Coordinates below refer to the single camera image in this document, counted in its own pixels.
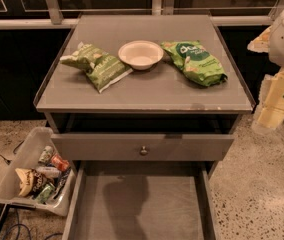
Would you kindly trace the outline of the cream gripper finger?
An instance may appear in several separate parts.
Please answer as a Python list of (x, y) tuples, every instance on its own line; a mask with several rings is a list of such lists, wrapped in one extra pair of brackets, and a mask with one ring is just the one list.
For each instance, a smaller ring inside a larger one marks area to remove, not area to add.
[(284, 67), (274, 76), (266, 75), (261, 83), (259, 104), (253, 115), (252, 130), (269, 134), (284, 122)]
[(266, 28), (258, 37), (247, 45), (247, 49), (257, 53), (268, 53), (270, 31), (271, 27)]

